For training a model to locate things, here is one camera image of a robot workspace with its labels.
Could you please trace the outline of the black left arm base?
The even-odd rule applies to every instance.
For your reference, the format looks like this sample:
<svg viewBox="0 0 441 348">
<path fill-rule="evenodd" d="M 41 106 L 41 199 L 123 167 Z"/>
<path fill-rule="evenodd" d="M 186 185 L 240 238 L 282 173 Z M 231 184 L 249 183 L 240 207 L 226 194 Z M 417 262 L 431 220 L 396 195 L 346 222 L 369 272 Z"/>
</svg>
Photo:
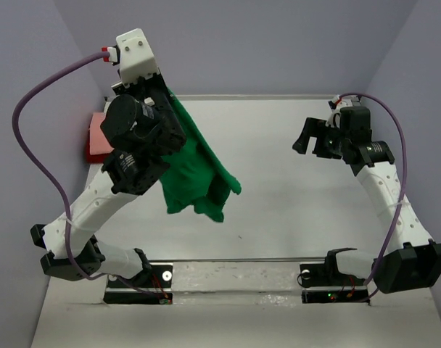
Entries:
<svg viewBox="0 0 441 348">
<path fill-rule="evenodd" d="M 121 281 L 109 277 L 103 301 L 108 305 L 171 305 L 173 303 L 173 263 L 153 262 L 152 273 L 142 281 Z"/>
</svg>

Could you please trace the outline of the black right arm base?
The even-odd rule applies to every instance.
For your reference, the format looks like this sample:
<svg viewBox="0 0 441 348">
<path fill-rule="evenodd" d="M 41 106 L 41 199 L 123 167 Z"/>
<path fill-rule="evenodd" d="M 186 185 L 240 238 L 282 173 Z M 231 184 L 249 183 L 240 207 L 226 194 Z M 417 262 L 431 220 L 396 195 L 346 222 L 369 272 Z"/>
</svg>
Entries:
<svg viewBox="0 0 441 348">
<path fill-rule="evenodd" d="M 341 273 L 331 274 L 323 263 L 301 264 L 297 283 L 302 289 L 301 300 L 305 305 L 370 302 L 363 279 Z"/>
</svg>

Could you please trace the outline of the green t shirt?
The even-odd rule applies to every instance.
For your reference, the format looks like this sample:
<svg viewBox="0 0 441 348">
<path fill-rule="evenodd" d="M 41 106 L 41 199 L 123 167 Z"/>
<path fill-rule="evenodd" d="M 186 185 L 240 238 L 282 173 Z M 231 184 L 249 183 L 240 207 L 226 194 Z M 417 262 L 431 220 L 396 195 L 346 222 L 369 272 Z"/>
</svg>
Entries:
<svg viewBox="0 0 441 348">
<path fill-rule="evenodd" d="M 167 213 L 177 214 L 187 207 L 216 223 L 224 221 L 223 208 L 231 193 L 241 194 L 241 183 L 223 166 L 202 132 L 177 96 L 170 104 L 186 135 L 181 151 L 164 156 L 170 168 L 160 182 Z"/>
</svg>

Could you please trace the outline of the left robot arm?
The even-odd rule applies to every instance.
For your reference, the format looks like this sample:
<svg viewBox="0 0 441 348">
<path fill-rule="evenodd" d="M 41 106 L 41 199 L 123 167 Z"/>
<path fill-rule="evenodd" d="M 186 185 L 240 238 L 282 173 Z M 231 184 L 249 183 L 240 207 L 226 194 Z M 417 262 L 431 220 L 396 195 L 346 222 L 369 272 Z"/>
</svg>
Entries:
<svg viewBox="0 0 441 348">
<path fill-rule="evenodd" d="M 181 151 L 186 136 L 161 74 L 119 83 L 101 124 L 113 150 L 68 211 L 30 233 L 46 250 L 43 272 L 67 281 L 105 274 L 137 287 L 153 274 L 141 249 L 122 249 L 96 238 L 121 208 L 144 195 L 169 169 L 163 158 Z"/>
</svg>

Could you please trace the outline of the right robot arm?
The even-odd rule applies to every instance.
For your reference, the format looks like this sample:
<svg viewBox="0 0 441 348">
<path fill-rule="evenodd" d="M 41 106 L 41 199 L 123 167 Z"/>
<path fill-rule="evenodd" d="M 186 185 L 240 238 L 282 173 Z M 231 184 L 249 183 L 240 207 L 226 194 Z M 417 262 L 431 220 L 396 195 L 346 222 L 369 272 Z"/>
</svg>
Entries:
<svg viewBox="0 0 441 348">
<path fill-rule="evenodd" d="M 309 117 L 292 148 L 305 154 L 316 139 L 313 154 L 343 160 L 365 189 L 384 232 L 393 234 L 382 258 L 355 248 L 328 251 L 319 273 L 338 284 L 352 276 L 372 277 L 384 294 L 429 288 L 441 275 L 441 243 L 421 224 L 401 191 L 395 158 L 384 141 L 373 141 L 371 113 L 362 106 L 343 107 L 330 121 Z"/>
</svg>

